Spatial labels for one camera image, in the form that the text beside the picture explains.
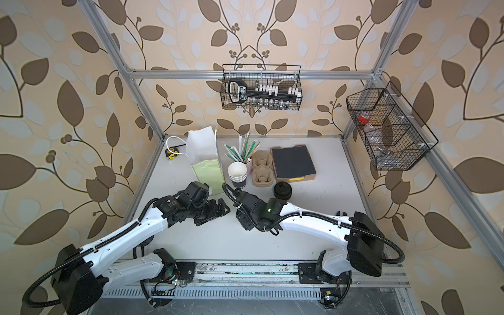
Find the brown cardboard cup carrier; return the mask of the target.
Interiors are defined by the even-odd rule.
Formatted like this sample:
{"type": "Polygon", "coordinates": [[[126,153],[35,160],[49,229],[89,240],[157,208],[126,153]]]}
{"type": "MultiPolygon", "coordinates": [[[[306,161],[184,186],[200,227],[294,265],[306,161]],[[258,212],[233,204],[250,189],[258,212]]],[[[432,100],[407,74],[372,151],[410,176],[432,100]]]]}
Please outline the brown cardboard cup carrier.
{"type": "Polygon", "coordinates": [[[273,185],[275,175],[272,165],[272,155],[269,151],[260,150],[252,155],[252,179],[254,186],[266,188],[273,185]]]}

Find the stack of black cup lids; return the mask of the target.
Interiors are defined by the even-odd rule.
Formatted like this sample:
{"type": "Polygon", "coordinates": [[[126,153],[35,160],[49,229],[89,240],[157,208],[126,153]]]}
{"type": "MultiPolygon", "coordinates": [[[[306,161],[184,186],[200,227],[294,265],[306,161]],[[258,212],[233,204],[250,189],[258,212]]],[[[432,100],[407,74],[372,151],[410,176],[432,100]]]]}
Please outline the stack of black cup lids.
{"type": "Polygon", "coordinates": [[[277,182],[273,192],[275,198],[289,200],[292,196],[292,187],[288,182],[277,182]]]}

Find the painted paper gift bag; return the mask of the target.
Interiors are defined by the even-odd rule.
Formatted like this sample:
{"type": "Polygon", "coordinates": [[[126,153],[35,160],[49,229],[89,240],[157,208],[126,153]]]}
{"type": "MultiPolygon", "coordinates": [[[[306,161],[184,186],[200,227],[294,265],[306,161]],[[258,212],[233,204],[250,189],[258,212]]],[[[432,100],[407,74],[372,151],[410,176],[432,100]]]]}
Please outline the painted paper gift bag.
{"type": "Polygon", "coordinates": [[[217,134],[211,126],[188,132],[186,154],[198,181],[210,187],[210,195],[223,193],[224,176],[217,134]]]}

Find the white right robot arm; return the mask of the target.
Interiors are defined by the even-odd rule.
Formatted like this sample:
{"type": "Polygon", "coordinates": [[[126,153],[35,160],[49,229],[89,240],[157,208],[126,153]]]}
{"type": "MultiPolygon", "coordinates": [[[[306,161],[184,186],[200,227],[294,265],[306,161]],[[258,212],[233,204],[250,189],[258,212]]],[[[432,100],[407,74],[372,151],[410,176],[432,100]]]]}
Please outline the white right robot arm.
{"type": "Polygon", "coordinates": [[[325,215],[298,207],[285,200],[268,202],[230,185],[224,193],[236,207],[236,218],[245,230],[256,229],[278,236],[283,230],[306,233],[327,240],[335,249],[319,254],[313,271],[306,275],[316,282],[334,284],[351,277],[352,271],[380,277],[384,264],[404,262],[403,250],[387,239],[365,213],[325,215]]]}

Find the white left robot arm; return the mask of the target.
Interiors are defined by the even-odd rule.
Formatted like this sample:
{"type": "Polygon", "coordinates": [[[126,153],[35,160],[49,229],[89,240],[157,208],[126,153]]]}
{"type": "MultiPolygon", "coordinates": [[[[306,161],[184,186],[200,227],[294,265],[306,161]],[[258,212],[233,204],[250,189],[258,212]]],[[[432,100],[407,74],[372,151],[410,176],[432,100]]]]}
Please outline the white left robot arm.
{"type": "Polygon", "coordinates": [[[129,251],[160,232],[186,219],[203,225],[230,212],[223,199],[213,200],[208,185],[191,182],[173,196],[151,199],[140,215],[106,237],[76,248],[62,249],[56,265],[24,293],[27,308],[62,305],[67,314],[81,314],[104,293],[115,288],[152,279],[175,260],[165,249],[127,262],[119,262],[129,251]]]}

